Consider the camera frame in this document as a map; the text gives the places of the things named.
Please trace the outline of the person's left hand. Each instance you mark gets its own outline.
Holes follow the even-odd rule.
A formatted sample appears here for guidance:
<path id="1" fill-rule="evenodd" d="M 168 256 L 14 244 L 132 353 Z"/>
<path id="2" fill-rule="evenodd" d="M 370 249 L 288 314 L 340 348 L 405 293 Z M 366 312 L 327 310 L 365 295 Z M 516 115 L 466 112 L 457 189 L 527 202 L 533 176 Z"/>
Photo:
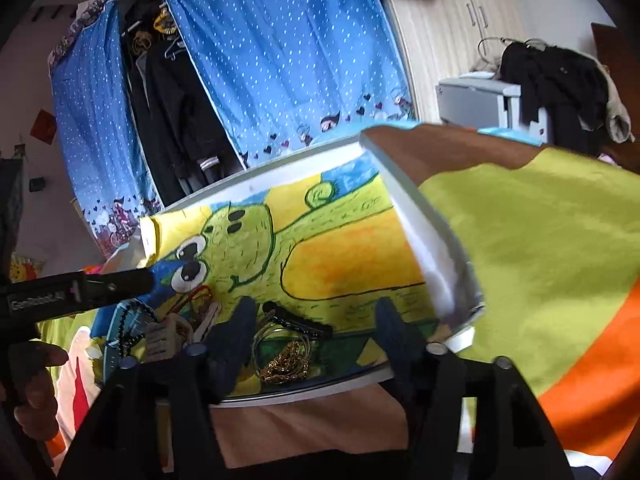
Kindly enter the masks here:
<path id="1" fill-rule="evenodd" d="M 28 360 L 38 358 L 41 365 L 28 373 L 28 381 L 22 388 L 17 387 L 24 402 L 13 409 L 12 415 L 27 437 L 49 441 L 58 433 L 58 401 L 49 368 L 66 364 L 68 354 L 55 344 L 35 340 L 26 344 L 25 354 Z"/>

